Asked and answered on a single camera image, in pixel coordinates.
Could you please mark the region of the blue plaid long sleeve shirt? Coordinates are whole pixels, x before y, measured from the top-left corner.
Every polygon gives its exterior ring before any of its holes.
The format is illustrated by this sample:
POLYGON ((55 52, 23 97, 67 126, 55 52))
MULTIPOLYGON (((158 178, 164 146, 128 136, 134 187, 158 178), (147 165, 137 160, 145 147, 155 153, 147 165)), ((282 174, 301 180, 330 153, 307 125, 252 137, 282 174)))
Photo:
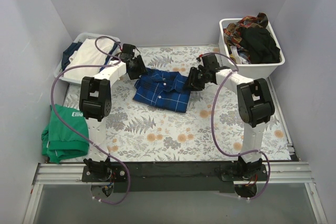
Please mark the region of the blue plaid long sleeve shirt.
POLYGON ((185 113, 190 99, 190 90, 185 90, 187 77, 179 72, 169 72, 147 68, 146 73, 135 83, 134 101, 185 113))

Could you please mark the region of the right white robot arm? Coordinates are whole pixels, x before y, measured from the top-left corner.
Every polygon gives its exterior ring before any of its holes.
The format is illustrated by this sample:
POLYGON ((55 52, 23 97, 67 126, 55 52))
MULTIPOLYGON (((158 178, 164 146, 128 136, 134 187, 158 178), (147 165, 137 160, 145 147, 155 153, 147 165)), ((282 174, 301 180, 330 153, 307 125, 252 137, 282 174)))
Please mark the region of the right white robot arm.
POLYGON ((265 79, 251 79, 233 69, 219 64, 218 53, 205 53, 196 58, 200 63, 192 67, 184 89, 201 91, 207 83, 225 87, 237 95, 238 113, 244 123, 244 139, 236 165, 235 176, 251 180, 261 170, 265 153, 261 151, 264 130, 275 113, 275 106, 265 79))

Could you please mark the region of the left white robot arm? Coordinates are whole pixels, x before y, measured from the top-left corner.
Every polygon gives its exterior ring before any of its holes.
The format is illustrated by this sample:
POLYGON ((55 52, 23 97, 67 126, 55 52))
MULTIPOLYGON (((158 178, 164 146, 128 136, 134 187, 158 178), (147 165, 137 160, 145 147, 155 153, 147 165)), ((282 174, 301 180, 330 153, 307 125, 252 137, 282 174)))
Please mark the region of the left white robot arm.
POLYGON ((81 81, 79 110, 86 119, 89 142, 97 149, 93 160, 85 160, 90 173, 100 182, 111 178, 112 169, 108 166, 110 156, 106 140, 106 119, 111 112, 111 87, 123 75, 129 79, 137 80, 146 73, 140 51, 135 45, 123 44, 121 52, 117 54, 121 61, 112 62, 93 77, 84 77, 81 81))

